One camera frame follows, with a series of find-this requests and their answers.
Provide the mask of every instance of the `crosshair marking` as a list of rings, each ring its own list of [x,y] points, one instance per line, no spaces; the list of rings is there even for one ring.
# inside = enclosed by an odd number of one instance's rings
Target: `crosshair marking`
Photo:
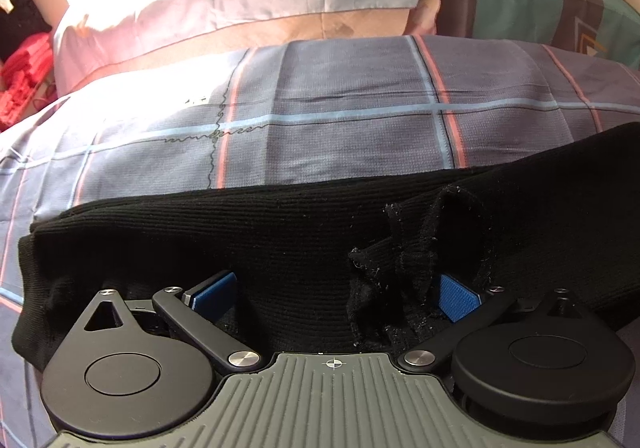
[[[342,367],[342,362],[340,360],[336,360],[335,358],[332,358],[331,360],[326,362],[324,365],[335,370],[336,368]]]

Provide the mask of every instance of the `red folded clothes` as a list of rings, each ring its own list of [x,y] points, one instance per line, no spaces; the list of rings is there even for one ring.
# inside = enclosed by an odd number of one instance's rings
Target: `red folded clothes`
[[[20,120],[52,67],[53,51],[48,34],[31,35],[7,59],[0,72],[7,87],[5,92],[0,92],[0,131]]]

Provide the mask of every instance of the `black knit fabric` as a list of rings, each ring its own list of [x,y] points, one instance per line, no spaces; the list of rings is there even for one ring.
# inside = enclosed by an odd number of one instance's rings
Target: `black knit fabric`
[[[0,60],[6,61],[22,41],[36,33],[49,33],[51,26],[42,18],[33,0],[10,0],[10,14],[0,10]]]
[[[14,348],[42,370],[95,293],[149,298],[219,269],[220,327],[273,351],[398,352],[447,326],[434,273],[640,314],[640,124],[495,168],[106,200],[20,241]]]

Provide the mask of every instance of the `metal screw head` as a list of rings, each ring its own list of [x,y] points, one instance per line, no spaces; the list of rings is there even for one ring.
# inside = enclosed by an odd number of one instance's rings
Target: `metal screw head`
[[[409,351],[404,355],[404,361],[416,367],[426,367],[436,361],[436,356],[429,351]]]
[[[235,367],[251,367],[260,361],[260,355],[253,351],[238,351],[229,356],[229,363]]]

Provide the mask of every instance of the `light blue stripe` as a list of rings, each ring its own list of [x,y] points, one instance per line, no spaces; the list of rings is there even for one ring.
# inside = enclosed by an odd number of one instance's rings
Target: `light blue stripe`
[[[12,293],[4,287],[0,287],[0,297],[5,297],[18,305],[24,305],[24,298]]]
[[[426,70],[426,66],[424,61],[422,60],[422,55],[418,50],[418,46],[415,43],[415,40],[411,35],[407,35],[405,37],[407,42],[409,43],[409,48],[411,48],[411,53],[414,55],[415,65],[420,71],[420,77],[422,78],[422,84],[424,85],[424,91],[427,94],[427,98],[429,98],[431,105],[440,105],[438,101],[431,96],[431,92],[434,90],[433,82],[431,81],[431,76],[428,74]],[[451,150],[448,145],[447,139],[447,130],[444,126],[444,121],[438,114],[433,114],[433,125],[436,129],[436,136],[438,137],[438,145],[440,146],[440,153],[442,154],[442,166],[444,168],[453,168],[453,157],[451,157]]]
[[[640,115],[640,107],[630,106],[624,104],[615,103],[594,103],[593,107],[597,110],[618,110],[622,112],[638,114]],[[482,110],[490,110],[497,108],[536,108],[543,111],[552,111],[558,109],[584,109],[588,108],[582,102],[556,102],[556,101],[540,101],[528,98],[509,98],[504,100],[496,100],[491,102],[470,102],[465,104],[444,104],[444,103],[419,103],[409,105],[398,105],[390,107],[376,107],[369,109],[353,109],[346,111],[332,111],[323,113],[303,113],[293,115],[280,115],[280,114],[266,114],[255,118],[249,118],[247,120],[232,121],[230,123],[221,123],[221,131],[233,131],[234,129],[244,127],[258,127],[260,125],[269,125],[274,123],[280,123],[283,125],[297,125],[300,123],[318,123],[322,121],[340,121],[344,119],[367,119],[372,117],[382,116],[403,116],[411,114],[437,114],[439,111],[448,110],[456,113],[465,112],[478,112]],[[125,145],[132,145],[134,143],[140,143],[141,141],[149,141],[151,139],[171,139],[177,136],[189,136],[189,135],[210,135],[215,131],[217,125],[210,123],[208,125],[194,125],[190,127],[176,127],[172,129],[163,129],[160,131],[150,131],[146,133],[140,133],[138,135],[129,136],[127,139],[120,141],[108,141],[106,143],[99,143],[97,145],[89,145],[88,147],[77,147],[65,152],[59,152],[53,154],[51,157],[44,157],[41,159],[34,159],[22,163],[18,167],[2,168],[0,169],[0,175],[9,175],[15,173],[17,170],[25,168],[39,167],[45,165],[53,160],[68,159],[75,157],[86,152],[101,152],[112,149],[117,149]]]
[[[9,436],[18,443],[18,446],[20,446],[20,448],[27,448],[27,445],[23,443],[20,439],[18,439],[17,435],[11,431],[11,428],[9,428],[4,421],[0,421],[0,425],[2,425],[2,428],[4,428],[4,431],[7,432]]]

